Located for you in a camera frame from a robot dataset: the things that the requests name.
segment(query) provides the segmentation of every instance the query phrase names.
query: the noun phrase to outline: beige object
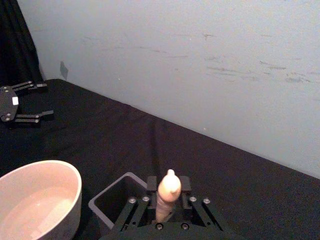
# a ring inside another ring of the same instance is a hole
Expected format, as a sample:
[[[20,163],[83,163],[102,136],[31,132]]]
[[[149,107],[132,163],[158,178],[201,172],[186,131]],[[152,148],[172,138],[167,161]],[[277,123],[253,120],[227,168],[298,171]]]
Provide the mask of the beige object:
[[[179,198],[180,193],[180,179],[172,169],[169,169],[158,186],[155,208],[155,220],[157,223],[165,221],[166,217],[172,211],[175,201]]]
[[[71,164],[46,160],[0,178],[0,240],[70,240],[81,211],[82,181]]]

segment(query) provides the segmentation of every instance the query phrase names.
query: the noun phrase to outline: black table surface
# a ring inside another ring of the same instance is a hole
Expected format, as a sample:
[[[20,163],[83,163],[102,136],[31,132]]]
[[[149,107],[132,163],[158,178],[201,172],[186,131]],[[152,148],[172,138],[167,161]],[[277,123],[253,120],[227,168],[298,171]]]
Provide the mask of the black table surface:
[[[54,110],[41,128],[0,124],[0,176],[40,160],[73,164],[82,177],[74,239],[100,237],[88,202],[126,172],[189,176],[247,239],[319,239],[320,180],[60,79],[19,98],[23,113]]]

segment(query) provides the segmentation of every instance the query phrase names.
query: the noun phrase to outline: white label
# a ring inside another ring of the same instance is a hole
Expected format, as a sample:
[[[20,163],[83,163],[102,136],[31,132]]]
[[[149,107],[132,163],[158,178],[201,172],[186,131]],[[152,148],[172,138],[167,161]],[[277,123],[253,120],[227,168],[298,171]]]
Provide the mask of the white label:
[[[12,104],[13,104],[13,106],[19,105],[19,101],[18,101],[18,97],[17,97],[17,96],[14,96],[14,97],[12,98]]]

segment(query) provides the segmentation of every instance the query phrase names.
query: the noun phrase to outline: small bin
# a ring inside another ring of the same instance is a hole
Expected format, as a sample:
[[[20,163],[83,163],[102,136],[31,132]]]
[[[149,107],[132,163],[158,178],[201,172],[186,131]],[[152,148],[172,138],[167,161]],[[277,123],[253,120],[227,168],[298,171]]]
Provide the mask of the small bin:
[[[110,232],[129,197],[142,198],[147,184],[132,172],[127,172],[89,202],[95,213],[101,236]]]

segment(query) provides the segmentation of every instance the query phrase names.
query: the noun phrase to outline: ceramic bowl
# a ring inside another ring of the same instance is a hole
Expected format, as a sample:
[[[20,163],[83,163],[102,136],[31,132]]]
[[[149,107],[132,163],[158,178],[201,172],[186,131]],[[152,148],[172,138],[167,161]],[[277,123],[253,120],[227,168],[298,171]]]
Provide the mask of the ceramic bowl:
[[[46,160],[0,178],[0,240],[68,240],[81,214],[82,181],[71,164]]]

